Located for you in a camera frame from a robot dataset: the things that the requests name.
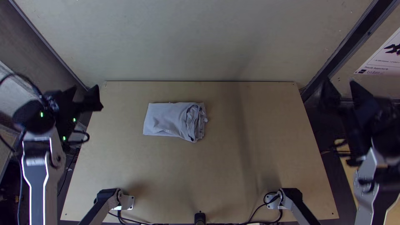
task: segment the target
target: folded shirt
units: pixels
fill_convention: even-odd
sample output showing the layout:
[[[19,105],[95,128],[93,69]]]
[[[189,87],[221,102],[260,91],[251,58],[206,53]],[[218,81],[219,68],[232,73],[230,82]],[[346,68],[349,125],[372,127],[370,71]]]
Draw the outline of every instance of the folded shirt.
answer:
[[[180,137],[194,143],[204,137],[207,121],[204,103],[149,103],[143,134]]]

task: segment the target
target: wall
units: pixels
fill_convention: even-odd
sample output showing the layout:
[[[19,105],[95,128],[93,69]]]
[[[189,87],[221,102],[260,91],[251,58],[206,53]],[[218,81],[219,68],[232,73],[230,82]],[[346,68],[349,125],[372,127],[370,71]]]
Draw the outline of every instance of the wall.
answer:
[[[399,27],[400,6],[397,6],[331,79],[343,96],[351,97],[349,81],[354,79],[374,95],[400,99],[400,74],[399,76],[353,74]]]
[[[0,1],[0,61],[12,71],[28,76],[42,92],[78,86],[84,89],[55,58],[8,1]]]
[[[372,0],[15,0],[87,86],[104,80],[306,85]]]

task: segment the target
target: wooden table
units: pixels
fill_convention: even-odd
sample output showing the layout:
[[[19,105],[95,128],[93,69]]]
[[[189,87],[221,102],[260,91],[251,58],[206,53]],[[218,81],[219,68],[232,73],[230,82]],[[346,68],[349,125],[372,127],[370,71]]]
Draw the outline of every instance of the wooden table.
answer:
[[[298,188],[318,219],[338,218],[298,88],[292,82],[107,82],[92,115],[62,220],[81,220],[101,189],[135,195],[122,216],[150,223],[241,223],[280,187]],[[144,136],[148,103],[204,102],[205,137]],[[261,208],[255,220],[275,220]],[[282,221],[293,221],[285,211]],[[118,222],[108,215],[105,222]]]

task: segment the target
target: black cable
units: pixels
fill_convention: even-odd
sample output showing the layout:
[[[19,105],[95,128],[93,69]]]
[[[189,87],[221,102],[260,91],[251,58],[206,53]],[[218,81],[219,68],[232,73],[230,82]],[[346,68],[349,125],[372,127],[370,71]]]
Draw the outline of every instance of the black cable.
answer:
[[[247,222],[240,223],[240,224],[238,224],[238,225],[248,225],[248,224],[253,224],[253,223],[263,223],[263,224],[268,225],[268,224],[273,224],[273,223],[279,222],[280,219],[281,219],[282,216],[283,216],[283,211],[282,211],[282,210],[279,210],[279,213],[280,213],[280,214],[279,214],[279,218],[278,218],[277,220],[275,220],[275,221],[251,221],[251,220],[253,219],[254,215],[256,214],[256,212],[257,212],[262,206],[264,206],[264,205],[266,206],[266,205],[268,205],[269,203],[271,203],[271,202],[273,202],[273,201],[275,201],[275,200],[277,200],[277,199],[279,198],[279,195],[277,195],[277,196],[273,197],[273,198],[271,199],[271,201],[266,202],[266,201],[265,201],[265,197],[266,197],[267,195],[271,195],[271,194],[276,194],[276,192],[268,192],[267,194],[265,194],[265,196],[264,196],[264,204],[258,206],[258,207],[255,209],[255,211],[254,211],[253,214],[250,216],[250,219],[249,219]]]
[[[257,210],[259,210],[262,206],[264,206],[265,204],[262,204],[262,205],[260,205],[260,206],[258,206],[255,210],[254,210],[254,212],[253,212],[253,214],[250,216],[250,219],[249,219],[249,221],[248,222],[250,222],[251,221],[251,219],[253,219],[253,217],[254,217],[254,215],[255,215],[255,213],[257,212]]]
[[[81,140],[81,141],[66,141],[65,143],[67,143],[68,145],[79,145],[79,144],[83,144],[85,142],[88,142],[90,140],[90,135],[88,133],[86,133],[85,131],[82,130],[74,130],[72,131],[72,133],[81,133],[84,134],[86,136],[85,140]]]
[[[60,195],[61,191],[63,190],[65,180],[67,179],[68,170],[70,169],[70,166],[71,166],[72,162],[74,161],[75,156],[76,156],[77,153],[78,153],[78,150],[75,151],[74,157],[72,158],[70,164],[69,164],[68,167],[67,167],[67,171],[65,172],[64,181],[63,181],[63,183],[62,183],[62,185],[61,185],[60,191],[59,191],[58,194],[57,194],[57,197]]]
[[[118,221],[120,222],[120,224],[126,225],[126,224],[124,224],[124,222],[122,222],[122,220],[121,220],[121,210],[118,210]]]
[[[119,219],[123,219],[123,220],[126,220],[126,221],[131,221],[131,222],[134,222],[134,223],[139,223],[139,224],[144,224],[144,225],[155,225],[155,224],[151,224],[151,223],[145,223],[145,222],[139,222],[139,221],[136,221],[136,220],[127,219],[127,218],[124,218],[122,216],[118,216],[118,215],[112,214],[110,212],[108,212],[108,214],[110,214],[112,216],[115,216],[115,217],[117,217]]]
[[[3,84],[3,82],[4,82],[6,79],[8,79],[8,78],[10,78],[10,77],[19,77],[19,78],[21,78],[23,81],[27,82],[27,83],[32,87],[33,91],[34,91],[35,94],[39,97],[39,99],[42,100],[43,94],[42,94],[42,92],[39,90],[39,88],[38,88],[27,76],[22,75],[22,74],[20,74],[20,73],[9,73],[9,74],[7,74],[5,77],[3,77],[3,78],[0,80],[0,86]]]

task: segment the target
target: gray fabric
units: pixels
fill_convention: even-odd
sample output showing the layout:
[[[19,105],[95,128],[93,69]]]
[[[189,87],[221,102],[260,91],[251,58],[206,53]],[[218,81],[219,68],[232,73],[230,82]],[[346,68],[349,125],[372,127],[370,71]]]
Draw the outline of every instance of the gray fabric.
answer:
[[[196,142],[204,137],[207,121],[204,103],[149,103],[143,134]]]

